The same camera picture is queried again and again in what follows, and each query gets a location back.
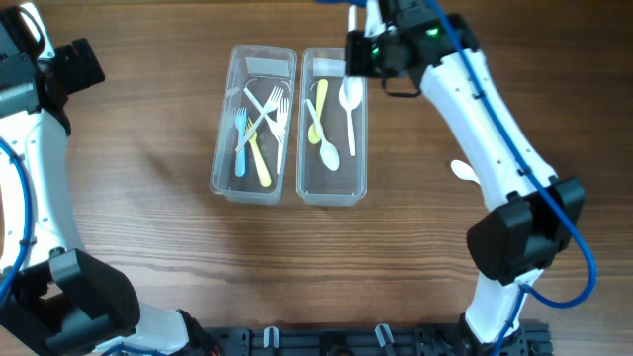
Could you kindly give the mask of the thin bent white fork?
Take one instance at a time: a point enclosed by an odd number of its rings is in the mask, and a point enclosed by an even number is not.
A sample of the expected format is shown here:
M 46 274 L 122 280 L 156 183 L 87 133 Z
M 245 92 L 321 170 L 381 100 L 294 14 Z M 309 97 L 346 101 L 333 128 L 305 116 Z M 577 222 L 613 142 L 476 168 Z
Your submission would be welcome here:
M 258 111 L 262 111 L 263 107 L 260 105 L 259 101 L 254 97 L 254 95 L 250 92 L 250 90 L 248 88 L 244 88 L 243 91 L 244 91 L 244 94 L 246 95 L 246 97 L 254 105 L 254 107 Z M 268 115 L 265 116 L 265 119 L 266 119 L 266 121 L 268 123 L 268 126 L 269 126 L 272 134 L 275 136 L 275 138 L 277 139 L 278 142 L 281 142 L 282 139 L 284 138 L 284 127 L 280 123 L 278 123 L 275 120 L 271 119 Z

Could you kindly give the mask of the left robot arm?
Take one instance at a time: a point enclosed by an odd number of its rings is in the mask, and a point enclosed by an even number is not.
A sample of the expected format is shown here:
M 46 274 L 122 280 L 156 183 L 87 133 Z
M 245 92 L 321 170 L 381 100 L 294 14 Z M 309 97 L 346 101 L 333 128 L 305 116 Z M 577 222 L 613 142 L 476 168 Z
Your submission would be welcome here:
M 2 9 L 2 326 L 40 355 L 218 355 L 193 317 L 142 303 L 78 233 L 64 107 L 104 78 L 86 39 L 51 43 L 35 4 Z

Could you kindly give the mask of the yellow plastic fork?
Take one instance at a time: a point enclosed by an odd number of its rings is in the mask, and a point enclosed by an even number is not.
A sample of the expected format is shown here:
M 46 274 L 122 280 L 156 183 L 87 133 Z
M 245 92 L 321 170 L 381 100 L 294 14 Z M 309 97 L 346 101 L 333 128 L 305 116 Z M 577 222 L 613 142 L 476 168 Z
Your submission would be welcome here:
M 253 155 L 254 163 L 255 163 L 255 169 L 257 172 L 260 185 L 264 188 L 270 187 L 272 184 L 272 178 L 268 171 L 263 155 L 261 154 L 261 151 L 257 142 L 257 133 L 254 133 L 252 135 L 248 143 L 250 144 L 250 147 L 251 147 L 251 151 L 252 151 L 252 155 Z

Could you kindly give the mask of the yellow plastic spoon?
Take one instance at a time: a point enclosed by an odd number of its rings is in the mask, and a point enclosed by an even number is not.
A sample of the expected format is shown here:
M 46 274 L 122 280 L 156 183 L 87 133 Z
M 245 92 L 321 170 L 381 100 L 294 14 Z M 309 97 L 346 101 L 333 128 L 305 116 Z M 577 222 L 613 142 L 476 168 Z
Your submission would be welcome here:
M 320 119 L 327 96 L 328 80 L 321 79 L 316 87 L 316 114 Z M 317 132 L 317 128 L 314 123 L 311 123 L 308 129 L 308 141 L 310 144 L 317 144 L 320 142 L 320 135 Z

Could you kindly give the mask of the slim white fork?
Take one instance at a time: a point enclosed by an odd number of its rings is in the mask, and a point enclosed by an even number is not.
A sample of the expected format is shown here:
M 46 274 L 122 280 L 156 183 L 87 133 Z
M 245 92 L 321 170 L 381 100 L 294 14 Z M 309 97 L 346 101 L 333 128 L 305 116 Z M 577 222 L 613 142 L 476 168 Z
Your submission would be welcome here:
M 256 133 L 258 126 L 260 125 L 261 121 L 265 118 L 265 116 L 268 114 L 271 114 L 278 108 L 279 102 L 282 99 L 282 96 L 283 96 L 283 89 L 279 86 L 275 86 L 273 90 L 271 91 L 271 94 L 268 100 L 263 106 L 263 110 L 260 112 L 259 117 L 251 125 L 251 128 L 246 131 L 244 137 L 238 142 L 238 146 L 235 149 L 236 152 L 240 152 L 243 149 L 243 147 L 246 145 L 246 143 L 249 141 L 249 139 L 252 137 L 252 135 Z

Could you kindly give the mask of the white fork thick handle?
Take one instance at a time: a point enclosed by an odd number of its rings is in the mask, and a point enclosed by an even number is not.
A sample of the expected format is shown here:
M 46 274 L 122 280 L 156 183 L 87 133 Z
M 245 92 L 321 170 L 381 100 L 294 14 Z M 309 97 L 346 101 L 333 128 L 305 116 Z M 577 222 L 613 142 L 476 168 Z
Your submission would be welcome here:
M 243 177 L 246 171 L 246 155 L 241 144 L 246 132 L 247 109 L 241 107 L 236 112 L 235 126 L 238 131 L 238 145 L 235 157 L 234 174 L 236 177 Z

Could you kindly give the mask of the white spoon diagonal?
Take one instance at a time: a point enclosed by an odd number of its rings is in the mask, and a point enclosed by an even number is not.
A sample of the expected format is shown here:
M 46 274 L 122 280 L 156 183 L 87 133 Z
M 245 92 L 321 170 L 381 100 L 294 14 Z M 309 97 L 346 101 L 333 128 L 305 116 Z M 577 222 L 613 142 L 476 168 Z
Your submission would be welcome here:
M 352 122 L 352 111 L 357 108 L 363 97 L 363 82 L 361 77 L 346 76 L 343 78 L 339 90 L 339 101 L 346 112 L 347 136 L 349 150 L 356 155 L 355 133 Z

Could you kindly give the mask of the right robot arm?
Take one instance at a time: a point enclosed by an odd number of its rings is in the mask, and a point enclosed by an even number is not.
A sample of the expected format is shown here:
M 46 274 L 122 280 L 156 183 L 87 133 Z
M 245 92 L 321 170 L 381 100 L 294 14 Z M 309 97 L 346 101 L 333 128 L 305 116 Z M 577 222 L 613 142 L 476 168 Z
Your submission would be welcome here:
M 585 188 L 576 178 L 560 178 L 527 140 L 461 15 L 434 1 L 364 7 L 364 28 L 348 28 L 347 73 L 382 83 L 410 78 L 413 95 L 435 107 L 478 177 L 488 212 L 467 233 L 479 277 L 460 325 L 474 353 L 498 355 L 516 342 L 536 280 L 570 243 L 585 257 L 588 281 L 566 307 L 593 291 L 595 260 L 577 228 Z

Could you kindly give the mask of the white spoon thin handle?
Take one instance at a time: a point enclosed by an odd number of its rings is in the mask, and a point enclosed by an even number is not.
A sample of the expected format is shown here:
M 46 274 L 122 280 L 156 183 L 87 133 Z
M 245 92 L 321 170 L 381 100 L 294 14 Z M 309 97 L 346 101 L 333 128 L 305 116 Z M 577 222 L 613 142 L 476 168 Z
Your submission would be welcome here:
M 339 169 L 339 167 L 340 167 L 340 156 L 339 156 L 338 150 L 325 137 L 322 124 L 318 120 L 315 107 L 312 104 L 311 100 L 310 99 L 306 99 L 305 103 L 306 103 L 308 111 L 309 111 L 309 113 L 311 115 L 313 124 L 315 125 L 316 130 L 317 130 L 317 132 L 318 132 L 318 134 L 320 136 L 320 143 L 321 143 L 320 156 L 321 156 L 321 159 L 322 159 L 324 165 L 330 171 L 337 171 Z

